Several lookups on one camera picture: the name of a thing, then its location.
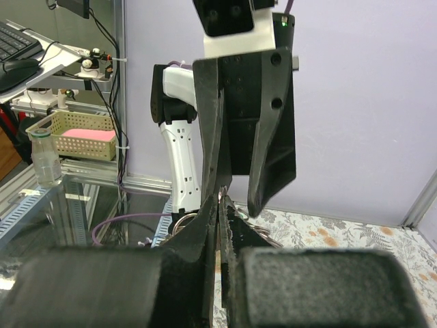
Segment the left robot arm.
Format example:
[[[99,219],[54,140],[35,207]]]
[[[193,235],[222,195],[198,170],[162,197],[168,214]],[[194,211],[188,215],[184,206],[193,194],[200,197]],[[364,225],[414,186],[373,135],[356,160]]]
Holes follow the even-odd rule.
[[[150,107],[169,152],[176,221],[234,176],[248,177],[255,217],[296,178],[294,16],[265,8],[208,17],[204,58],[153,71]]]

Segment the metal keyring with yellow handle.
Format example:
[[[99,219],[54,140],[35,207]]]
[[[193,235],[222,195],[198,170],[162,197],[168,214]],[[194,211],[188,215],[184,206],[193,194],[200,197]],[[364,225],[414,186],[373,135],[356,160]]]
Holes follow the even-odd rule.
[[[244,210],[242,210],[241,208],[238,208],[238,207],[235,207],[234,210],[236,211],[237,216],[241,220],[243,220],[250,227],[250,229],[252,229],[258,235],[260,235],[271,246],[276,247],[276,248],[283,247],[283,245],[280,242],[277,242],[270,237],[270,230],[269,229],[251,223],[249,221],[250,217],[249,217],[248,213],[246,213]],[[193,215],[187,214],[186,216],[189,219]],[[175,226],[173,227],[173,231],[172,231],[171,235],[169,234],[168,236],[166,236],[166,239],[160,244],[161,246],[163,246],[165,243],[168,243],[179,232],[179,229],[184,228],[184,226],[182,226],[182,222],[184,220],[185,220],[185,216],[178,219],[178,221],[175,223]],[[221,249],[220,229],[217,228],[216,236],[215,236],[215,244],[213,244],[212,250],[214,251],[214,253],[216,253],[216,251],[219,251],[220,249]]]

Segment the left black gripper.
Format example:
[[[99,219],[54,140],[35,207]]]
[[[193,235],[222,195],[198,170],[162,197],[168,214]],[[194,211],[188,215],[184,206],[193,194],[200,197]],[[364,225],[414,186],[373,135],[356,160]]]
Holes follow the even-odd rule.
[[[258,216],[296,178],[292,54],[287,47],[193,64],[203,150],[201,200],[248,176]]]

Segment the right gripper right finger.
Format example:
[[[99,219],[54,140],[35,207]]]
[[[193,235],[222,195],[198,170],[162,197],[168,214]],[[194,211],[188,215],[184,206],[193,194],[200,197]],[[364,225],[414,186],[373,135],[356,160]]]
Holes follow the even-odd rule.
[[[390,253],[276,248],[220,197],[222,304],[230,327],[425,327]]]

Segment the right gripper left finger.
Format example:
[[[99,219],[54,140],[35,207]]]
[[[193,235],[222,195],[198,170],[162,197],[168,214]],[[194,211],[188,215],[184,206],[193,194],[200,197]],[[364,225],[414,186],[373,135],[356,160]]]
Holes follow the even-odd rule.
[[[158,247],[53,247],[26,261],[2,327],[211,327],[219,201]]]

